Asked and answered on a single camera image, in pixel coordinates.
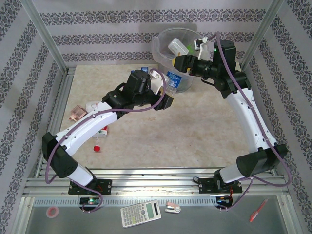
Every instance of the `red cap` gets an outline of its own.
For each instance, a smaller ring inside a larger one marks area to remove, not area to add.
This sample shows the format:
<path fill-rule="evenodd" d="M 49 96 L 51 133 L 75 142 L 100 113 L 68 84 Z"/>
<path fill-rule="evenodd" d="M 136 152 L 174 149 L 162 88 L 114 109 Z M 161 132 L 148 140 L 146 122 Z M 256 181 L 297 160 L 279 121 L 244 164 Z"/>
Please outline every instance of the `red cap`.
<path fill-rule="evenodd" d="M 101 147 L 99 147 L 98 145 L 96 145 L 95 147 L 93 147 L 93 150 L 95 152 L 99 152 L 101 150 Z"/>

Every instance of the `patterned wallpaper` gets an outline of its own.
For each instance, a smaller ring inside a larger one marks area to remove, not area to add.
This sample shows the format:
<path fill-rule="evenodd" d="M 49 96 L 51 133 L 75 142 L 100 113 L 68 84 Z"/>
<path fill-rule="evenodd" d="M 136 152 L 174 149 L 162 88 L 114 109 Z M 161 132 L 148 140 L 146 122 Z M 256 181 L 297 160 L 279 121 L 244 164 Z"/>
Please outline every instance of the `patterned wallpaper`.
<path fill-rule="evenodd" d="M 311 19 L 308 0 L 285 1 L 246 71 L 260 112 L 278 143 L 287 144 L 290 192 L 304 233 L 312 233 Z"/>
<path fill-rule="evenodd" d="M 0 234 L 10 233 L 63 77 L 18 0 L 0 2 Z"/>
<path fill-rule="evenodd" d="M 149 63 L 151 39 L 169 27 L 201 35 L 222 32 L 241 59 L 272 0 L 122 2 L 34 1 L 69 67 L 82 64 Z"/>

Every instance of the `pink tape roll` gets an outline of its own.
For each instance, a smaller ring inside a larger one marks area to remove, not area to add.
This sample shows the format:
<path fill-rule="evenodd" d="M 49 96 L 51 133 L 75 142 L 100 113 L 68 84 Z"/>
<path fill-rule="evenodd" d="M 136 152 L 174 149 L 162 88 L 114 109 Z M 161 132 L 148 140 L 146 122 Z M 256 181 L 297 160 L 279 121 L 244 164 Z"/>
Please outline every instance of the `pink tape roll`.
<path fill-rule="evenodd" d="M 59 214 L 59 208 L 57 206 L 51 206 L 47 209 L 47 217 L 55 218 Z"/>

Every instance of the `metal bracket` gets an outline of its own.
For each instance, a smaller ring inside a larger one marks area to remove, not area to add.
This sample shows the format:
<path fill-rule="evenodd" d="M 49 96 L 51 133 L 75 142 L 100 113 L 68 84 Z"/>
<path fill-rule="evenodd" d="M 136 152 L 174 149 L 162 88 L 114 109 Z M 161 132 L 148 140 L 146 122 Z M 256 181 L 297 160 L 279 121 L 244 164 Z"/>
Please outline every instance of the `metal bracket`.
<path fill-rule="evenodd" d="M 213 178 L 198 178 L 197 182 L 200 194 L 227 194 L 233 189 L 234 194 L 243 192 L 241 183 L 236 180 L 226 188 L 218 188 Z"/>
<path fill-rule="evenodd" d="M 103 195 L 110 195 L 112 191 L 111 189 L 112 182 L 113 181 L 111 179 L 97 179 L 97 180 L 92 181 L 88 185 L 88 188 L 98 191 Z M 89 190 L 85 190 L 79 187 L 73 182 L 70 182 L 68 194 L 69 195 L 97 195 Z"/>

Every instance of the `gray surface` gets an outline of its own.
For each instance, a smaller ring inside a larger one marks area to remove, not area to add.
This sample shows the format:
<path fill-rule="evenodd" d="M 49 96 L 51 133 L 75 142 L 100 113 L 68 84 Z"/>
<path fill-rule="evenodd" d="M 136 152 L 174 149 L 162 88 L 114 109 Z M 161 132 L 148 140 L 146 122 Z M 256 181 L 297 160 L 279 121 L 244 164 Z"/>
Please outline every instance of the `gray surface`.
<path fill-rule="evenodd" d="M 139 226 L 124 229 L 120 207 L 105 207 L 95 213 L 83 214 L 79 208 L 60 207 L 54 219 L 46 217 L 46 207 L 34 207 L 27 234 L 285 234 L 287 230 L 275 196 L 258 217 L 249 223 L 251 213 L 267 197 L 249 196 L 229 212 L 215 207 L 181 207 L 181 213 L 169 214 L 161 207 L 162 218 Z"/>

